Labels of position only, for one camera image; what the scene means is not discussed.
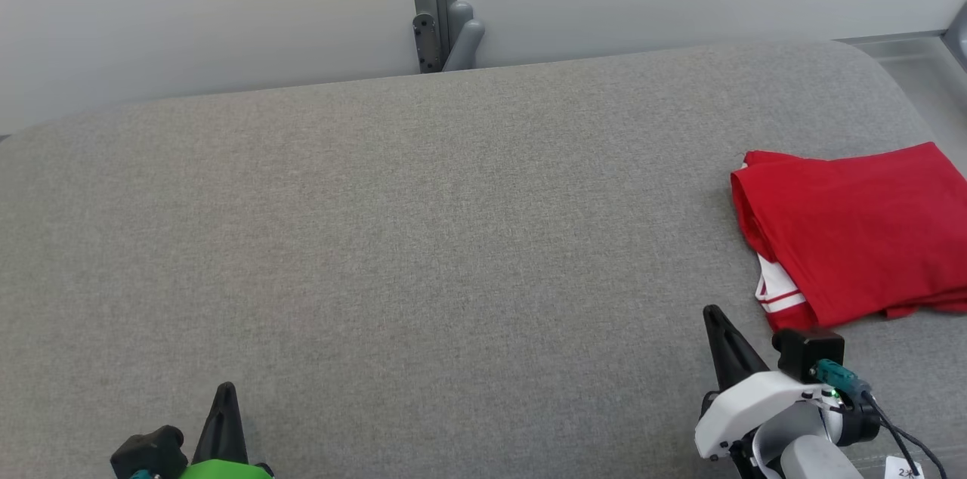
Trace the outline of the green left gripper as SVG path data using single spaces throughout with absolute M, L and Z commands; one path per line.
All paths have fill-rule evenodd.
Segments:
M 215 390 L 191 464 L 181 479 L 272 479 L 265 465 L 249 465 L 237 389 L 224 382 Z

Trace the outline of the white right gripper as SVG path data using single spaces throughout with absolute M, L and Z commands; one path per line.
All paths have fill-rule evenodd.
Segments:
M 815 435 L 832 444 L 842 441 L 839 397 L 826 384 L 804 384 L 770 371 L 740 330 L 717 304 L 703 309 L 706 334 L 718 382 L 718 396 L 694 430 L 701 458 L 726 457 L 744 437 L 752 437 L 752 457 L 770 462 L 791 442 Z

